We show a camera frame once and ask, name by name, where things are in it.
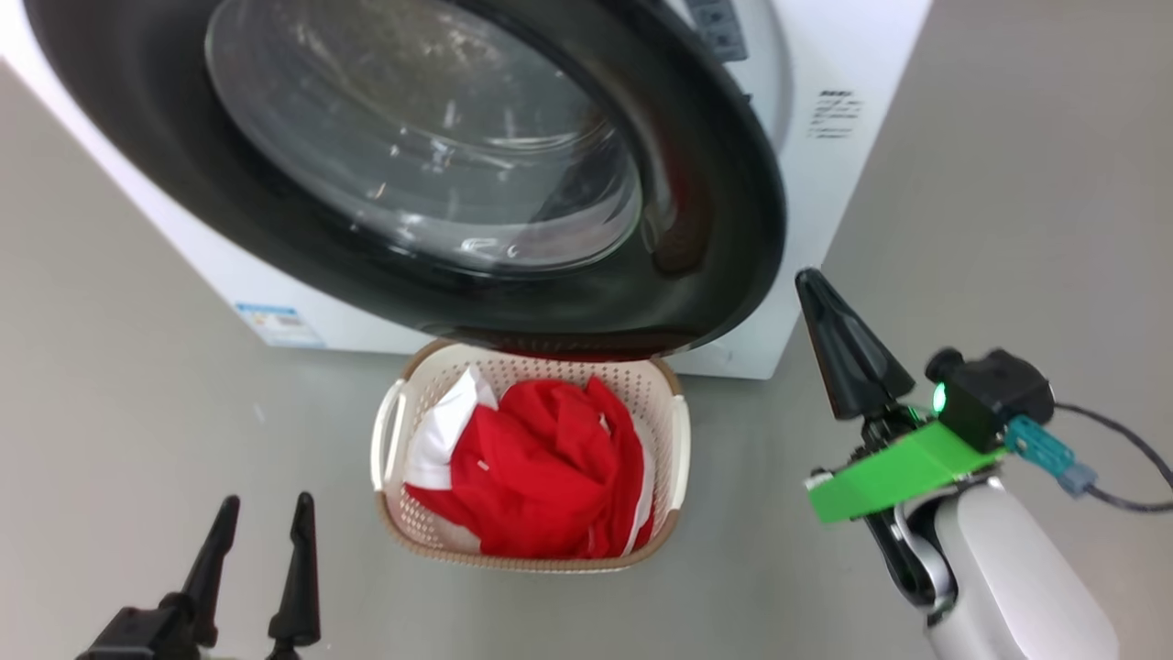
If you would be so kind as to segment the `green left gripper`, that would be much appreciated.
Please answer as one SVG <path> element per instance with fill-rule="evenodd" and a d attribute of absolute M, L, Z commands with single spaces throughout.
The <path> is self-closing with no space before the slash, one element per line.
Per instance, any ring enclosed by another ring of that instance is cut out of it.
<path fill-rule="evenodd" d="M 235 494 L 222 502 L 181 594 L 165 596 L 155 608 L 118 610 L 77 660 L 201 660 L 201 647 L 215 647 L 224 559 L 233 545 L 239 509 Z M 269 620 L 273 647 L 267 660 L 301 660 L 299 649 L 323 638 L 312 494 L 299 494 L 290 539 L 289 576 L 280 606 Z"/>

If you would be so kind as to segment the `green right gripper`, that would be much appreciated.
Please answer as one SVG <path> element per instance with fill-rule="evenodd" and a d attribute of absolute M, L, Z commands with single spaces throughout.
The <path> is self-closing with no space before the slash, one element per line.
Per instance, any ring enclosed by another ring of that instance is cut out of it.
<path fill-rule="evenodd" d="M 800 270 L 795 290 L 833 416 L 862 422 L 863 443 L 848 463 L 806 479 L 818 520 L 879 513 L 962 483 L 1001 460 L 1005 413 L 964 402 L 940 408 L 899 402 L 914 392 L 915 380 L 826 275 Z"/>

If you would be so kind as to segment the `dark washing machine door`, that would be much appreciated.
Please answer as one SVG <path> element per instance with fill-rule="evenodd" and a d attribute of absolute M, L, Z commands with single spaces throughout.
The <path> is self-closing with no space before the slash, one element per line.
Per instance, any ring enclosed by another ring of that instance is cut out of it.
<path fill-rule="evenodd" d="M 106 145 L 252 258 L 433 336 L 712 342 L 786 238 L 750 101 L 662 0 L 9 0 Z"/>

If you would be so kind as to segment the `red and white garment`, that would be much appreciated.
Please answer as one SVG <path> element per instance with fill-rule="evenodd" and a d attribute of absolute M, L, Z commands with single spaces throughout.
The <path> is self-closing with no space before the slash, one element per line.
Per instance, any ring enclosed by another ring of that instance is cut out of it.
<path fill-rule="evenodd" d="M 596 560 L 644 547 L 656 464 L 599 377 L 526 379 L 502 394 L 466 368 L 411 438 L 405 489 L 483 554 Z"/>

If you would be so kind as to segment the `cream perforated laundry basket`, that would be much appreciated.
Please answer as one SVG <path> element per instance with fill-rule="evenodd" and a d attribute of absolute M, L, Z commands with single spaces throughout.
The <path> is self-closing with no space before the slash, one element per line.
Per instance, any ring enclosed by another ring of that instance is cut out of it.
<path fill-rule="evenodd" d="M 408 448 L 433 404 L 456 385 L 469 365 L 479 367 L 497 393 L 517 380 L 554 377 L 584 385 L 598 377 L 628 404 L 633 426 L 650 445 L 656 464 L 651 535 L 623 558 L 518 559 L 475 552 L 474 536 L 435 517 L 404 488 Z M 690 477 L 692 424 L 677 373 L 659 358 L 640 362 L 560 362 L 486 351 L 468 343 L 432 341 L 411 356 L 378 406 L 369 435 L 369 483 L 377 511 L 392 538 L 406 550 L 465 567 L 533 574 L 602 574 L 624 571 L 650 558 L 674 533 Z"/>

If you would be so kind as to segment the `white front-load washing machine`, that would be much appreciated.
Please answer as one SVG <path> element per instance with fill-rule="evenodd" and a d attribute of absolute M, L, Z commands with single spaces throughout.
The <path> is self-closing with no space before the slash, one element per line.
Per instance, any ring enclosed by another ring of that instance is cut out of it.
<path fill-rule="evenodd" d="M 800 314 L 795 274 L 820 266 L 827 256 L 934 0 L 662 1 L 750 101 L 777 156 L 786 197 L 784 256 L 765 300 L 712 342 L 662 358 L 691 375 L 767 380 Z M 32 64 L 28 29 L 0 27 L 0 60 L 230 306 L 290 306 L 327 343 L 325 351 L 408 355 L 429 341 L 466 343 L 340 302 L 203 225 L 133 172 L 67 104 L 47 64 Z"/>

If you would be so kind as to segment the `blue energy label sticker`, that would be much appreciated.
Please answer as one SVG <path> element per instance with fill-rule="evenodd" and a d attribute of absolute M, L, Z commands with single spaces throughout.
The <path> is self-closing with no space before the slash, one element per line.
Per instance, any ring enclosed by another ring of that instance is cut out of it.
<path fill-rule="evenodd" d="M 293 349 L 326 349 L 327 343 L 297 309 L 252 302 L 235 302 L 233 309 L 242 321 L 253 329 L 270 347 Z"/>

